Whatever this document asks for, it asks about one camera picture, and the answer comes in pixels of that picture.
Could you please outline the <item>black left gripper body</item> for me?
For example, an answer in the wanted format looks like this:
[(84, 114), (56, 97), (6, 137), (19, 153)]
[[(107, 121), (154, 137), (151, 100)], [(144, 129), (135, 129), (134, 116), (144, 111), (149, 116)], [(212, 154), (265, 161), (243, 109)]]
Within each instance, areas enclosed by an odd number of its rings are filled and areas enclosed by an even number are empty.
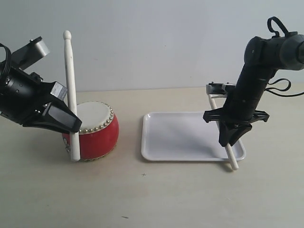
[(20, 69), (0, 70), (0, 115), (22, 126), (35, 108), (47, 105), (49, 82)]

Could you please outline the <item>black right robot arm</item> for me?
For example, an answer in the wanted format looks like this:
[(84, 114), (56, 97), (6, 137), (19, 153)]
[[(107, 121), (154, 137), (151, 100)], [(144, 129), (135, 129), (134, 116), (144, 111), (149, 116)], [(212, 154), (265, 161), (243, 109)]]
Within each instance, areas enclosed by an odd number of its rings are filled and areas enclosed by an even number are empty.
[(234, 145), (252, 129), (256, 121), (267, 122), (269, 114), (257, 110), (269, 80), (278, 70), (299, 71), (304, 68), (304, 37), (292, 33), (285, 37), (253, 37), (246, 46), (244, 65), (236, 84), (209, 83), (212, 95), (224, 95), (221, 108), (205, 111), (205, 122), (219, 123), (221, 146)]

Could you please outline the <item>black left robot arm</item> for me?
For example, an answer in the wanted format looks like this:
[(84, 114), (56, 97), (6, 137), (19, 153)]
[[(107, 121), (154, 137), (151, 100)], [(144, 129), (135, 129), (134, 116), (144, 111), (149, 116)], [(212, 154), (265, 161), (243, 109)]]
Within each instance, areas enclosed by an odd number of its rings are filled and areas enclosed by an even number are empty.
[(64, 102), (67, 88), (57, 81), (43, 82), (36, 73), (27, 74), (13, 62), (10, 49), (0, 63), (0, 115), (23, 127), (59, 133), (77, 133), (82, 121)]

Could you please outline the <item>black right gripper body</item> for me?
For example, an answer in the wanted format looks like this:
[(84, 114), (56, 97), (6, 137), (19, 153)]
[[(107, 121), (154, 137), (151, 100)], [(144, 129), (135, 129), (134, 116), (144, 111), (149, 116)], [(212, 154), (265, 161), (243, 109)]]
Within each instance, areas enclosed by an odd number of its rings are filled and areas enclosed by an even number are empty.
[(269, 80), (270, 68), (244, 65), (235, 88), (228, 92), (222, 108), (205, 111), (203, 119), (207, 123), (219, 121), (230, 126), (267, 122), (269, 114), (256, 108)]

